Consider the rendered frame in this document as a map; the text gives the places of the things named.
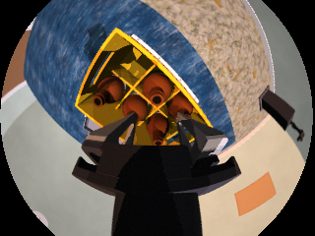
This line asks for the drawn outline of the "orange divided crate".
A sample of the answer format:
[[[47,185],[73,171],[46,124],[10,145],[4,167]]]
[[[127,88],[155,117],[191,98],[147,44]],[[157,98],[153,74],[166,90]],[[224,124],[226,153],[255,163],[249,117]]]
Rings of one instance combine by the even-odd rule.
[[[175,77],[173,77],[172,74],[168,72],[166,68],[164,68],[159,60],[157,60],[157,58],[148,51],[149,50],[147,50],[144,46],[142,47],[140,43],[134,38],[116,28],[104,42],[96,54],[92,64],[90,65],[81,85],[75,106],[90,119],[96,122],[100,127],[104,127],[110,123],[124,118],[122,113],[122,105],[132,90],[136,91],[140,96],[145,98],[142,92],[142,85],[148,72],[152,70],[162,70],[170,80],[171,95],[160,106],[153,106],[151,102],[145,98],[145,100],[149,103],[148,113],[142,121],[137,122],[134,145],[154,145],[153,137],[149,135],[146,125],[147,119],[157,110],[169,120],[169,131],[167,135],[163,137],[163,146],[180,145],[179,139],[169,145],[167,144],[167,139],[177,134],[177,126],[176,120],[169,116],[166,108],[166,103],[180,91],[182,91],[194,105],[191,114],[192,119],[212,127],[204,112],[202,112],[202,109],[199,107],[199,105],[197,105],[193,97],[190,96],[190,93],[178,82]],[[108,52],[111,52],[111,54],[98,72],[94,83],[91,84],[97,69]],[[105,103],[101,107],[96,107],[93,104],[93,98],[97,94],[97,86],[101,80],[110,76],[111,74],[115,74],[129,87],[118,101],[114,103]],[[144,76],[141,78],[142,75]],[[122,99],[123,96],[124,98]]]

